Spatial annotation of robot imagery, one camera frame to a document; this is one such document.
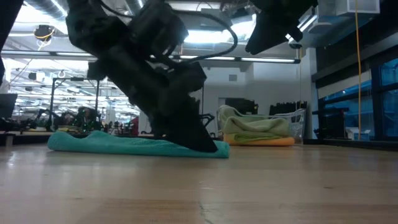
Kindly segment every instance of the black cable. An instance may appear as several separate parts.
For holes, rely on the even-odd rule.
[[[96,1],[98,1],[106,10],[108,10],[109,12],[112,12],[112,13],[115,14],[115,15],[123,16],[123,17],[128,17],[128,18],[134,18],[134,16],[127,16],[127,15],[121,14],[121,13],[118,12],[118,11],[115,11],[115,10],[111,9],[111,8],[110,8],[109,6],[107,6],[102,0],[96,0]],[[190,60],[187,60],[187,61],[185,61],[184,63],[192,63],[192,62],[196,62],[196,61],[203,60],[203,59],[206,59],[206,58],[219,57],[219,56],[222,56],[222,55],[226,55],[226,54],[228,54],[228,53],[231,53],[231,52],[232,52],[233,50],[235,50],[235,48],[238,46],[238,36],[237,36],[237,35],[235,34],[235,32],[230,28],[230,26],[229,26],[226,22],[222,21],[221,19],[219,19],[219,18],[217,18],[217,17],[215,17],[215,16],[213,16],[213,15],[211,15],[211,14],[202,13],[202,12],[197,12],[197,11],[183,11],[183,10],[175,10],[175,9],[174,9],[173,11],[174,11],[176,14],[188,15],[188,16],[198,16],[198,17],[204,17],[204,18],[207,18],[207,19],[211,19],[212,21],[215,21],[215,22],[219,23],[219,24],[222,25],[226,30],[228,30],[229,33],[231,33],[232,38],[234,39],[234,44],[233,44],[229,49],[227,49],[227,50],[224,50],[224,51],[222,51],[222,52],[218,52],[218,53],[215,53],[215,54],[209,54],[209,55],[198,56],[198,57],[192,58],[192,59],[190,59]],[[165,57],[163,57],[163,56],[161,56],[161,55],[159,55],[159,56],[161,57],[161,60],[165,60],[168,64],[173,64],[173,63],[171,63],[171,59],[168,60],[168,59],[166,59]]]
[[[219,23],[220,25],[222,25],[223,27],[225,27],[225,29],[228,30],[229,33],[231,33],[232,38],[234,39],[234,44],[227,50],[224,50],[222,52],[218,52],[218,53],[215,53],[215,54],[198,56],[198,57],[195,57],[193,59],[185,61],[185,63],[192,63],[192,62],[196,62],[198,60],[203,60],[203,59],[206,59],[206,58],[219,57],[219,56],[222,56],[222,55],[226,55],[228,53],[231,53],[238,46],[238,36],[230,28],[230,26],[226,22],[222,21],[221,19],[219,19],[219,18],[217,18],[217,17],[215,17],[215,16],[213,16],[211,14],[202,13],[202,12],[196,12],[196,11],[174,10],[174,12],[176,12],[177,14],[181,14],[181,15],[199,16],[199,17],[204,17],[204,18],[207,18],[207,19],[211,19],[212,21],[215,21],[215,22]]]
[[[129,15],[124,15],[116,10],[113,10],[112,8],[110,8],[109,6],[107,6],[102,0],[96,0],[98,3],[101,4],[102,7],[104,7],[106,10],[108,10],[109,12],[112,12],[113,14],[117,15],[117,16],[121,16],[121,17],[126,17],[126,18],[134,18],[134,16],[129,16]]]

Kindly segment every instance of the wooden floor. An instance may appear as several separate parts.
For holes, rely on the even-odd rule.
[[[234,148],[187,159],[0,147],[1,224],[398,223],[398,152]]]

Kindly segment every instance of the teal towel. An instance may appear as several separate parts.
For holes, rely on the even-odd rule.
[[[164,140],[120,138],[101,131],[94,131],[86,138],[78,139],[68,133],[59,131],[51,135],[47,144],[49,149],[63,152],[228,158],[228,143],[221,141],[215,141],[215,143],[218,151],[215,153],[205,153],[196,152]]]

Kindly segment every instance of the hanging rope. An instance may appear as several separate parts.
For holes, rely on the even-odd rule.
[[[358,54],[358,71],[359,71],[359,93],[358,93],[358,140],[361,140],[361,84],[362,84],[362,66],[361,66],[361,49],[359,47],[359,25],[358,25],[358,0],[355,0],[355,26],[356,26],[356,50]]]

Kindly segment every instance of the yellow cable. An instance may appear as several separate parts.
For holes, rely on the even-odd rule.
[[[42,37],[39,37],[39,36],[36,36],[35,35],[35,37],[36,38],[38,38],[38,39],[43,39],[43,38],[47,38],[47,37],[50,37],[53,33],[54,33],[54,31],[55,31],[55,28],[54,29],[52,29],[52,31],[51,31],[51,33],[50,34],[47,34],[47,35],[45,35],[45,36],[42,36]]]
[[[301,104],[302,104],[302,99],[301,99],[301,91],[302,91],[302,82],[301,82],[301,74],[302,74],[302,60],[303,60],[303,47],[300,48],[300,108],[301,109]]]
[[[361,140],[361,50],[359,48],[359,25],[358,25],[358,0],[355,0],[355,26],[356,26],[356,51],[358,54],[358,72],[359,72],[359,93],[358,93],[358,140]]]

